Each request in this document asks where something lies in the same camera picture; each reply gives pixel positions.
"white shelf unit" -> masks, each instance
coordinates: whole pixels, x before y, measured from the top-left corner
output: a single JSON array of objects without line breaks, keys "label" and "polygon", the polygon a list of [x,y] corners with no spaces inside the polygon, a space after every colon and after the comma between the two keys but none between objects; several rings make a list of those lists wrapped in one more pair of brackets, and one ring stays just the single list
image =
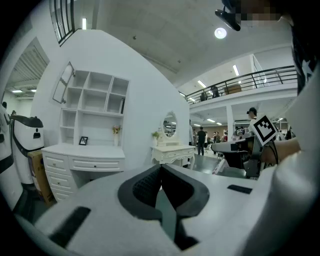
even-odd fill
[{"label": "white shelf unit", "polygon": [[[113,146],[113,126],[123,126],[129,81],[112,75],[76,70],[66,89],[60,116],[60,142]],[[122,130],[119,145],[122,145]]]}]

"white robot body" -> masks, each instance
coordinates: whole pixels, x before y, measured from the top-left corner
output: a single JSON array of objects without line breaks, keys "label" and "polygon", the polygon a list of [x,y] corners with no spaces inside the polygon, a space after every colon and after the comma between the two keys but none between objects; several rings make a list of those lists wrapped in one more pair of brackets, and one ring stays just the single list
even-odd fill
[{"label": "white robot body", "polygon": [[12,119],[12,151],[18,175],[22,184],[36,183],[29,169],[28,152],[44,147],[42,122],[36,117],[19,115],[12,116]]},{"label": "white robot body", "polygon": [[10,143],[10,119],[6,109],[0,106],[0,190],[13,210],[23,192]]}]

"ceiling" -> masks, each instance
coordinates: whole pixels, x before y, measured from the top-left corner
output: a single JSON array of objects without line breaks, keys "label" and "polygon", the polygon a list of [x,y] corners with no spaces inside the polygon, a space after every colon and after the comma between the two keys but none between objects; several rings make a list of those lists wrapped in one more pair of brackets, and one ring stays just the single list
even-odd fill
[{"label": "ceiling", "polygon": [[5,89],[9,92],[21,90],[22,92],[14,93],[18,100],[32,100],[35,93],[31,90],[37,89],[48,63],[48,57],[35,38],[15,64]]},{"label": "ceiling", "polygon": [[[101,0],[96,28],[139,52],[176,87],[230,60],[290,45],[284,22],[236,32],[215,16],[222,7],[221,0]],[[215,38],[216,28],[225,28],[226,38]]]},{"label": "ceiling", "polygon": [[[245,121],[248,120],[247,111],[254,107],[257,110],[257,117],[262,117],[266,115],[268,118],[274,120],[277,118],[284,117],[284,112],[288,109],[291,102],[295,97],[288,98],[276,98],[263,101],[255,101],[250,103],[242,103],[231,106],[233,119],[235,121]],[[191,123],[204,125],[204,126],[218,126],[216,123],[221,123],[222,125],[227,125],[227,108],[219,107],[204,111],[199,111],[197,113],[190,115]],[[207,121],[207,119],[212,119],[216,123]]]},{"label": "ceiling", "polygon": [[233,65],[236,65],[240,76],[252,73],[254,72],[254,70],[253,66],[251,65],[251,62],[252,54],[237,58],[233,61],[222,64],[214,69],[211,69],[210,71],[203,73],[202,75],[195,77],[194,79],[183,84],[177,89],[181,93],[189,95],[198,90],[203,89],[203,87],[198,83],[199,80],[208,87],[220,83],[222,81],[235,78],[237,76],[233,68]]}]

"brown box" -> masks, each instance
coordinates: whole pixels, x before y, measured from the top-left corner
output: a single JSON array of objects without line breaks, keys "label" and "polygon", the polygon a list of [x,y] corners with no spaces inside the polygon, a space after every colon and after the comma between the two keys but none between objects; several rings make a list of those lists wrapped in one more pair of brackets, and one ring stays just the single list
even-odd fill
[{"label": "brown box", "polygon": [[28,153],[29,168],[39,197],[47,206],[56,203],[49,186],[41,150]]}]

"white desk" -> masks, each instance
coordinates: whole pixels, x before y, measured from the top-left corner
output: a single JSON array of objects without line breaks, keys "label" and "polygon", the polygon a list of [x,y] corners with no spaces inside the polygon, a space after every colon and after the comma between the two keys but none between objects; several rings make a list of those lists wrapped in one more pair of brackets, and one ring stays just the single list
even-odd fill
[{"label": "white desk", "polygon": [[152,148],[152,155],[151,155],[152,164],[157,164],[156,161],[158,161],[159,164],[173,163],[177,166],[182,167],[183,159],[189,158],[191,162],[190,169],[192,170],[194,168],[195,146],[174,145],[174,146],[152,146],[151,148]]},{"label": "white desk", "polygon": [[42,149],[45,174],[57,202],[90,180],[122,172],[125,154],[121,147],[57,144]]}]

